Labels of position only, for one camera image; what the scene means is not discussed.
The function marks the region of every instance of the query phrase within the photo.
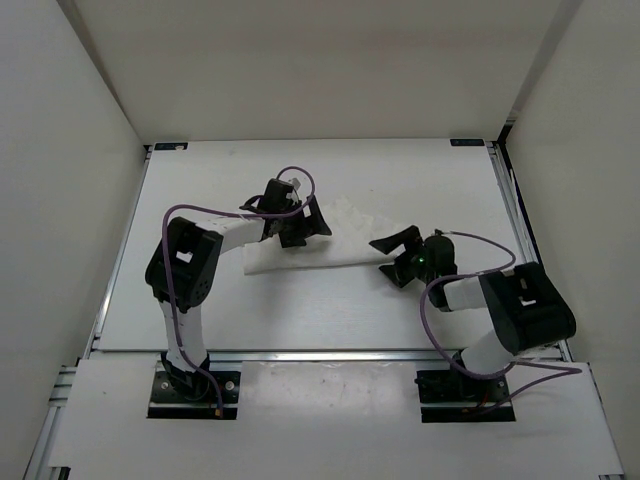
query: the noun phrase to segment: cable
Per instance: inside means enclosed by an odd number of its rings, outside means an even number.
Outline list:
[[[162,240],[161,240],[162,257],[164,261],[164,272],[167,279],[167,291],[169,293],[169,303],[171,304],[171,315],[173,316],[173,330],[175,332],[178,351],[180,352],[180,356],[187,363],[187,365],[193,368],[196,372],[202,374],[213,385],[213,388],[215,389],[216,395],[217,395],[216,407],[220,412],[220,418],[222,418],[224,406],[222,402],[222,392],[220,391],[220,386],[218,385],[218,382],[210,372],[208,372],[207,370],[204,370],[203,368],[200,368],[198,365],[192,362],[189,356],[187,355],[187,353],[184,351],[184,344],[182,343],[182,335],[180,333],[180,324],[178,322],[178,307],[176,305],[176,293],[175,293],[175,287],[173,285],[173,274],[171,272],[171,263],[169,261],[170,260],[169,259],[169,232],[168,232],[169,218],[171,217],[171,214],[177,210],[194,210],[196,212],[209,213],[209,214],[218,215],[221,217],[242,218],[242,219],[261,218],[261,219],[267,220],[267,219],[293,217],[294,215],[297,215],[298,213],[303,211],[303,209],[307,207],[309,203],[313,200],[316,194],[316,183],[309,172],[307,172],[305,169],[301,167],[296,167],[293,165],[285,167],[282,170],[280,170],[278,172],[278,175],[276,176],[276,179],[280,178],[282,174],[290,170],[296,170],[303,173],[309,179],[309,183],[311,184],[311,193],[307,197],[306,201],[303,202],[302,205],[300,205],[295,210],[292,210],[291,212],[240,214],[235,212],[224,212],[221,210],[213,210],[210,208],[200,207],[198,205],[191,205],[188,203],[180,203],[178,205],[174,205],[173,207],[169,208],[165,212],[164,217],[162,217]]]
[[[569,375],[577,375],[578,373],[582,373],[582,370],[577,368],[577,367],[561,367],[559,365],[545,365],[545,364],[541,364],[541,363],[531,363],[531,362],[524,362],[524,361],[516,362],[516,364],[517,365],[522,365],[524,367],[542,368],[542,369],[545,369],[545,370],[559,370],[560,373],[555,373],[553,375],[547,375],[546,377],[542,377],[542,378],[539,378],[539,379],[534,380],[532,382],[529,382],[526,385],[518,388],[515,392],[510,393],[509,395],[504,397],[502,400],[497,401],[496,403],[494,403],[490,407],[485,408],[480,412],[474,412],[474,413],[470,414],[467,418],[472,418],[472,417],[479,416],[479,415],[486,415],[487,413],[493,412],[494,410],[500,408],[505,403],[510,402],[511,400],[513,400],[513,398],[515,396],[520,395],[525,390],[529,390],[531,387],[535,387],[536,385],[540,385],[541,383],[544,383],[546,381],[554,380],[556,378],[567,377]]]
[[[442,358],[444,358],[449,363],[449,365],[451,365],[451,367],[453,369],[457,370],[458,372],[462,373],[463,375],[466,375],[467,377],[470,377],[470,378],[473,378],[473,379],[476,379],[476,380],[492,380],[492,379],[495,379],[495,378],[502,377],[503,375],[505,375],[507,372],[509,372],[516,365],[521,365],[521,366],[525,366],[525,367],[532,367],[532,368],[542,368],[542,369],[546,369],[546,370],[556,370],[556,371],[561,372],[561,373],[556,373],[556,374],[553,374],[553,375],[547,375],[546,377],[534,380],[534,381],[532,381],[532,382],[520,387],[515,392],[509,394],[508,396],[506,396],[502,400],[496,402],[491,407],[489,407],[487,409],[484,409],[481,412],[473,413],[470,416],[485,415],[485,414],[487,414],[489,412],[492,412],[493,410],[499,408],[503,404],[511,401],[516,395],[519,395],[520,393],[524,392],[525,390],[528,390],[529,388],[534,387],[536,385],[539,385],[539,384],[541,384],[543,382],[546,382],[548,380],[553,380],[555,378],[561,378],[561,377],[566,377],[568,375],[576,375],[578,373],[582,373],[581,369],[575,368],[575,367],[562,367],[562,366],[557,366],[557,365],[545,365],[545,364],[532,363],[532,362],[521,360],[521,361],[511,362],[509,365],[507,365],[505,368],[503,368],[502,370],[500,370],[498,372],[494,372],[494,373],[484,374],[483,375],[483,374],[479,374],[479,373],[475,373],[475,372],[472,372],[470,370],[467,370],[462,365],[457,363],[444,350],[444,348],[442,348],[442,345],[440,345],[438,343],[438,340],[433,335],[433,332],[431,331],[431,328],[429,327],[429,322],[427,320],[426,306],[425,305],[426,305],[426,300],[427,300],[427,298],[429,296],[429,292],[436,285],[438,285],[438,284],[440,284],[442,282],[445,282],[447,280],[460,280],[460,279],[463,279],[463,278],[471,278],[471,277],[484,275],[486,273],[497,272],[497,271],[503,270],[505,268],[511,267],[516,262],[516,256],[511,250],[509,250],[504,245],[500,245],[499,243],[494,242],[493,240],[490,240],[488,238],[482,237],[480,235],[475,235],[475,234],[472,234],[472,233],[453,232],[452,231],[452,232],[448,232],[448,234],[457,235],[457,236],[461,236],[461,237],[474,238],[476,240],[480,240],[482,242],[485,242],[485,243],[488,243],[490,245],[493,245],[493,246],[499,248],[500,250],[503,250],[504,252],[508,253],[509,256],[511,257],[511,260],[509,262],[507,262],[506,264],[500,266],[500,267],[491,268],[489,270],[483,270],[483,271],[472,273],[472,274],[467,274],[467,275],[445,275],[443,277],[436,278],[435,280],[430,282],[425,287],[424,292],[422,292],[422,295],[420,296],[420,319],[422,320],[422,326],[424,327],[424,330],[425,330],[427,336],[429,337],[429,340],[433,344],[433,347],[436,349],[436,351],[442,356]]]

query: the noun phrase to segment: metal frame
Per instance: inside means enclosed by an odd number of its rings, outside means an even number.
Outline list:
[[[75,374],[75,367],[63,367],[58,373],[49,397],[49,411],[31,454],[29,465],[22,477],[23,480],[64,480],[69,474],[68,468],[49,467],[49,456],[60,426],[62,411],[67,404],[69,393],[71,393]]]

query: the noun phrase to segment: black mounting plate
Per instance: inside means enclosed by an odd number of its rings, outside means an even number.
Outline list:
[[[223,418],[216,415],[214,392],[198,400],[185,398],[174,390],[169,381],[169,374],[164,370],[156,371],[153,378],[147,418],[235,420],[238,417],[238,408],[230,405],[237,405],[240,397],[240,372],[212,371],[211,374],[218,382],[222,393]],[[228,382],[233,383],[233,388],[227,389]]]
[[[422,423],[514,422],[511,402],[483,413],[494,403],[509,395],[504,377],[480,382],[479,400],[464,398],[457,384],[451,382],[449,370],[420,370],[416,384],[420,395]]]

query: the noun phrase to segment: white enclosure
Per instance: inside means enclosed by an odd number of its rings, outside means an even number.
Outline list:
[[[560,0],[76,0],[142,140],[496,139]]]
[[[0,3],[0,476],[82,355],[144,150],[55,2]]]
[[[59,436],[44,434],[47,416],[35,450],[43,467],[26,480],[50,480],[54,445],[52,464],[71,466],[69,480],[256,470],[595,480],[622,472],[607,422],[625,473],[640,478],[637,0],[8,0],[0,32],[2,478],[22,478],[56,372],[93,334]],[[205,344],[228,365],[240,352],[281,363],[238,367],[237,422],[144,418],[166,348],[144,269],[167,207],[235,209],[299,164],[321,205],[346,195],[423,234],[488,236],[523,261],[531,254],[513,228],[522,219],[507,167],[484,147],[448,141],[496,140],[516,113],[509,157],[546,270],[577,317],[581,375],[518,397],[515,423],[415,423],[411,355],[433,353],[419,285],[395,290],[375,266],[247,277],[234,251],[203,309]],[[152,153],[134,210],[142,143],[175,140],[190,143]],[[504,258],[455,242],[462,272]],[[482,310],[429,314],[451,349],[491,324]],[[318,361],[318,349],[347,350],[353,363],[332,363],[330,374],[282,363]],[[390,364],[362,363],[366,354]],[[545,361],[558,360],[553,350]],[[509,384],[537,375],[517,367]],[[309,378],[331,380],[310,409]],[[322,403],[336,396],[339,414]]]
[[[640,478],[640,3],[585,2],[509,137],[547,271]]]

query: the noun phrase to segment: black bracket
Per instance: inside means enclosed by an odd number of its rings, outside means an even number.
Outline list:
[[[177,391],[171,377],[164,370],[158,370],[153,378],[147,418],[191,418],[203,420],[235,420],[240,398],[240,372],[212,371],[222,394],[223,418],[219,418],[216,408],[215,390],[211,385],[200,398],[188,398]]]
[[[479,381],[450,370],[420,370],[415,382],[422,423],[513,422],[516,419],[510,402],[487,411],[509,395],[504,377]]]
[[[293,184],[272,178],[263,195],[254,195],[240,209],[253,213],[287,213],[300,205],[302,201],[297,198]],[[331,229],[322,217],[315,196],[307,208],[308,216],[300,211],[288,218],[267,220],[262,240],[277,234],[282,248],[304,247],[307,244],[306,239],[313,235],[331,235]]]
[[[411,225],[390,237],[373,240],[369,245],[385,255],[401,245],[404,246],[404,252],[395,258],[392,265],[379,267],[398,288],[404,288],[415,278],[430,283],[443,275],[458,273],[453,242],[440,230],[423,240],[418,227]],[[444,284],[445,282],[434,288],[429,294],[429,299],[440,310],[448,311],[447,300],[442,290]]]

